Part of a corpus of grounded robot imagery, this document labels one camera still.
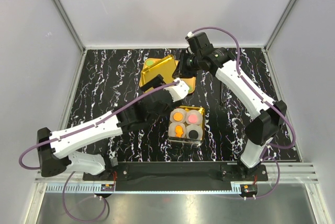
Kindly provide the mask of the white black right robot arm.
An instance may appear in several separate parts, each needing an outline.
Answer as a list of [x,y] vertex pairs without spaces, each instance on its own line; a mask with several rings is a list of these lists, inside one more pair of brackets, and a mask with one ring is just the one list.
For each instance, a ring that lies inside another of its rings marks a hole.
[[286,104],[270,98],[262,92],[239,68],[236,57],[226,48],[214,48],[204,32],[186,36],[189,45],[183,50],[173,77],[195,77],[202,70],[227,85],[243,103],[252,121],[244,132],[247,142],[242,151],[235,173],[243,180],[256,175],[266,145],[280,131],[287,110]]

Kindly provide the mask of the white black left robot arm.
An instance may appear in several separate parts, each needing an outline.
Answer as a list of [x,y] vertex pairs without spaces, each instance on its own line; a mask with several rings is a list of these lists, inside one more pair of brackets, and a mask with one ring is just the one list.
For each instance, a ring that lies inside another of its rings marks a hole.
[[36,150],[42,177],[63,172],[83,172],[109,179],[113,174],[111,160],[104,154],[87,154],[79,149],[100,140],[143,130],[158,118],[167,116],[187,95],[186,83],[180,78],[144,93],[133,101],[80,125],[51,131],[37,131]]

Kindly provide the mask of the black sandwich cookie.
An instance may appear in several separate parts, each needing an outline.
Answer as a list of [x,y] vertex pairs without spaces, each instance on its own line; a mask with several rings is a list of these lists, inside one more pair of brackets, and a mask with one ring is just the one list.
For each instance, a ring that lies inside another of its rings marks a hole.
[[188,137],[190,139],[198,139],[198,137],[199,137],[198,131],[196,131],[196,130],[190,130],[188,132]]

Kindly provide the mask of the gold tin lid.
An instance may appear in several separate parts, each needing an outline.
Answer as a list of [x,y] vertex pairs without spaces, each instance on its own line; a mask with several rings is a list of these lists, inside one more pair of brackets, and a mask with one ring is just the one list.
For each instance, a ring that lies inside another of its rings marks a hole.
[[[147,66],[147,60],[152,60],[154,63],[151,66]],[[163,77],[165,83],[171,83],[174,80],[172,75],[177,67],[178,60],[175,60],[173,55],[168,55],[163,59],[148,58],[147,60],[145,60],[143,69],[141,71],[139,81],[140,87],[142,87],[146,82],[152,80],[158,74]]]

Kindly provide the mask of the pink round cookie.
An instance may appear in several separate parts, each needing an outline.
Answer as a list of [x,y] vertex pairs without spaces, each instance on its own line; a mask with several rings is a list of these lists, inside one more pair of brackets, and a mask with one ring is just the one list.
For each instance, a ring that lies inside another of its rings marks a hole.
[[188,121],[191,123],[191,124],[196,124],[198,122],[198,116],[196,114],[190,114],[188,116]]

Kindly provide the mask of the orange round cookie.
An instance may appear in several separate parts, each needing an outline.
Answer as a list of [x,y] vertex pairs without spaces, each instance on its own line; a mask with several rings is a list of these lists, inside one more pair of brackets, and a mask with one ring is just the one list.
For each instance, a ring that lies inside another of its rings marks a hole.
[[184,116],[183,116],[183,114],[180,113],[180,112],[176,112],[176,113],[173,114],[173,119],[174,119],[175,121],[182,121],[183,118],[184,118]]

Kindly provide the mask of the orange fish cookie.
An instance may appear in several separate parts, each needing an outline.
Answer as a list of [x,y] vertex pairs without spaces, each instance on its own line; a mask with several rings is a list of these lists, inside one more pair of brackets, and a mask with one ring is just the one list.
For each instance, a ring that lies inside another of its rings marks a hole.
[[181,138],[184,134],[184,130],[183,130],[183,127],[181,125],[177,125],[175,127],[175,136],[177,138]]

